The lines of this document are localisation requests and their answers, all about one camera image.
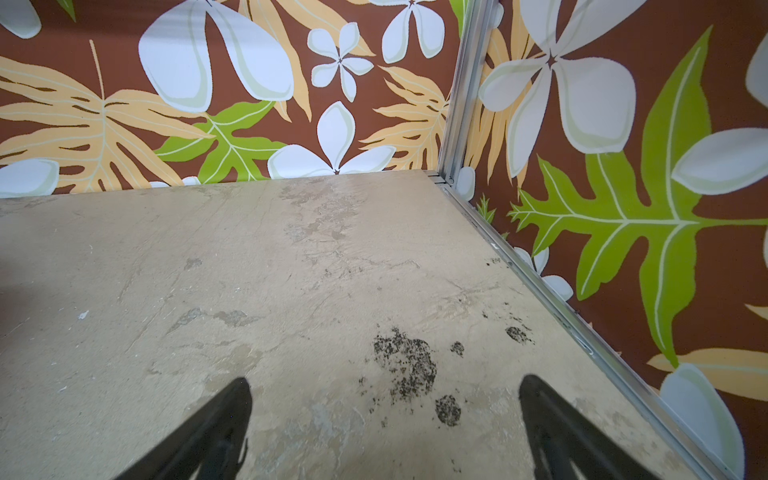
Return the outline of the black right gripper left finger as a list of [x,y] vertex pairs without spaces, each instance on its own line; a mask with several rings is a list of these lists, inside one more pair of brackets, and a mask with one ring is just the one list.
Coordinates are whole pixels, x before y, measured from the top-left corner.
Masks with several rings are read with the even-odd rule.
[[232,380],[119,479],[234,479],[248,451],[252,412],[246,378]]

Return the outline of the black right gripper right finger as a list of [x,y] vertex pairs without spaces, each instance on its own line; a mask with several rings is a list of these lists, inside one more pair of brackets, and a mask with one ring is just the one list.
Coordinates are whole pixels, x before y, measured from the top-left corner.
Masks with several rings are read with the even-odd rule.
[[540,377],[518,390],[537,479],[654,479]]

